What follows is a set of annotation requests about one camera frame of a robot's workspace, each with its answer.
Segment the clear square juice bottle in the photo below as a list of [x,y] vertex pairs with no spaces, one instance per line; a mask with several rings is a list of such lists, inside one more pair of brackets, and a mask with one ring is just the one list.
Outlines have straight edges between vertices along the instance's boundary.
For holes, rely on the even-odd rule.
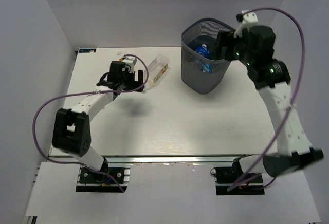
[[155,59],[147,66],[149,77],[145,84],[145,90],[151,89],[159,79],[164,75],[164,73],[169,68],[169,58],[159,54]]

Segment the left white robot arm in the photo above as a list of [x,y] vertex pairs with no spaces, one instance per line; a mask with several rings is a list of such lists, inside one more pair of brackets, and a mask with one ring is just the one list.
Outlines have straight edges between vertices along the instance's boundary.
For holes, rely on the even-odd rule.
[[88,167],[97,182],[104,182],[109,171],[106,159],[91,146],[90,123],[122,92],[143,91],[143,71],[135,72],[134,69],[137,60],[136,56],[130,54],[112,61],[109,72],[101,76],[91,94],[72,108],[61,108],[56,113],[52,146],[72,155],[80,164]]

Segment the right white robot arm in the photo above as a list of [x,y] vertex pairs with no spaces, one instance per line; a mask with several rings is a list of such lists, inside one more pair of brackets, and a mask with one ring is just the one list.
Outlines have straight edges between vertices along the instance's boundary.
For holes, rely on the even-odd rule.
[[262,98],[275,131],[272,141],[277,152],[263,152],[234,160],[232,175],[238,182],[246,181],[252,174],[266,173],[271,177],[302,170],[324,158],[323,151],[313,148],[307,138],[297,111],[291,88],[291,77],[284,62],[273,57],[276,35],[268,26],[242,29],[239,36],[234,31],[219,32],[214,54],[227,61],[240,61]]

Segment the blue label bottle white cap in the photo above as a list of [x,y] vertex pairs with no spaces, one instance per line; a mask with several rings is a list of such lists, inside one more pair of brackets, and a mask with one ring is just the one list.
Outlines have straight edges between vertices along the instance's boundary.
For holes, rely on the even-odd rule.
[[209,49],[207,48],[206,44],[202,44],[199,47],[197,47],[197,49],[195,50],[195,52],[199,55],[201,55],[202,57],[205,57],[207,59],[210,58],[211,54]]

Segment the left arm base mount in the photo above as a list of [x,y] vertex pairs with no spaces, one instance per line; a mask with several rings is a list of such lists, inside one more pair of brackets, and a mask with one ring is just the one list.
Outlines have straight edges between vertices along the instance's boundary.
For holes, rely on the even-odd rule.
[[76,192],[123,193],[127,189],[130,180],[131,166],[118,163],[108,165],[108,174],[117,181],[122,190],[110,177],[92,173],[90,170],[81,167],[78,174]]

